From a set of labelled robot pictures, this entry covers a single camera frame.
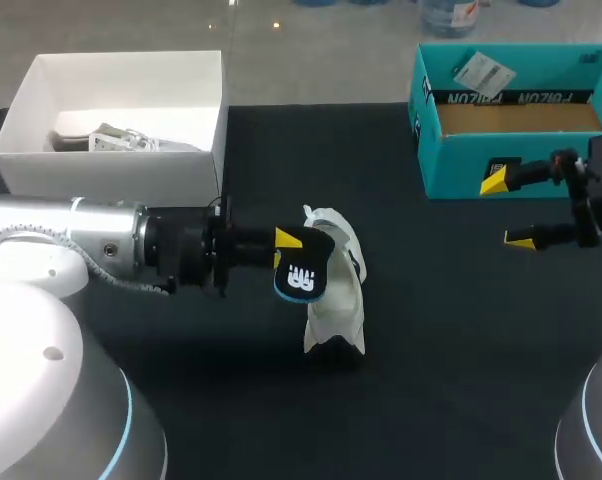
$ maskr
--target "black mat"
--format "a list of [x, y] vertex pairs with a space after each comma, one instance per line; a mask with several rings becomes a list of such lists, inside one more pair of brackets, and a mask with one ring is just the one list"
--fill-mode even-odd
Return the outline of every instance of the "black mat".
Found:
[[602, 349], [602, 248], [501, 240], [568, 205], [428, 202], [405, 105], [232, 108], [228, 128], [237, 222], [308, 203], [355, 227], [368, 354], [356, 373], [304, 363], [304, 308], [266, 272], [233, 272], [225, 301], [91, 287], [94, 332], [165, 426], [168, 478], [554, 479], [557, 421]]

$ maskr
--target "shoe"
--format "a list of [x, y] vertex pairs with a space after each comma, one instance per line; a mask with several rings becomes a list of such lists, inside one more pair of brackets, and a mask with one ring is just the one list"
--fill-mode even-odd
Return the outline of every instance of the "shoe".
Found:
[[[304, 205], [303, 211], [305, 212], [306, 216], [306, 221], [303, 224], [304, 227], [316, 227], [318, 225], [337, 227], [349, 237], [349, 240], [344, 242], [344, 247], [346, 250], [348, 250], [352, 260], [355, 263], [355, 268], [359, 272], [359, 279], [361, 280], [361, 283], [365, 282], [365, 279], [368, 276], [368, 270], [365, 267], [363, 254], [361, 253], [361, 244], [359, 243], [356, 233], [354, 233], [352, 225], [350, 225], [348, 221], [343, 218], [343, 215], [333, 208], [317, 208], [316, 210], [312, 210], [312, 208], [310, 208], [308, 205]], [[341, 240], [341, 238], [334, 239], [337, 243]]]
[[312, 211], [307, 206], [304, 209], [308, 217], [304, 226], [328, 233], [336, 243], [328, 260], [325, 293], [318, 302], [308, 305], [304, 352], [341, 337], [364, 355], [361, 283], [367, 272], [359, 241], [350, 224], [335, 210]]

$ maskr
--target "robotic arm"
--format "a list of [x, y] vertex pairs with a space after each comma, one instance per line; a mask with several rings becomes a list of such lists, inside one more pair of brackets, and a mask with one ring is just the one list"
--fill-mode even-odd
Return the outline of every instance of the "robotic arm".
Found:
[[[275, 290], [305, 303], [325, 291], [334, 249], [334, 240], [316, 229], [239, 228], [227, 199], [216, 207], [149, 209], [133, 202], [0, 195], [0, 245], [4, 242], [63, 247], [80, 255], [98, 279], [162, 295], [196, 285], [212, 286], [223, 296], [231, 268], [274, 269]], [[292, 262], [301, 278], [289, 282]], [[140, 282], [147, 271], [162, 283]]]
[[601, 179], [595, 173], [602, 167], [602, 136], [590, 139], [589, 159], [584, 161], [574, 150], [552, 153], [549, 161], [507, 165], [488, 177], [481, 194], [490, 195], [519, 190], [525, 185], [552, 181], [565, 182], [571, 202], [574, 224], [534, 225], [506, 231], [507, 245], [545, 250], [553, 245], [576, 242], [581, 248], [598, 247], [602, 236], [602, 197], [590, 198], [588, 185]]

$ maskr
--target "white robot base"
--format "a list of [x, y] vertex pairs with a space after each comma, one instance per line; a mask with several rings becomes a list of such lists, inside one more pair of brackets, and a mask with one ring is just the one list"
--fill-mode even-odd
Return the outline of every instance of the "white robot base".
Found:
[[[85, 264], [61, 247], [18, 243], [0, 252], [0, 480], [163, 480], [160, 424], [68, 308], [81, 310]], [[47, 254], [30, 250], [30, 262], [46, 261], [20, 262], [10, 279], [18, 251], [31, 248]]]

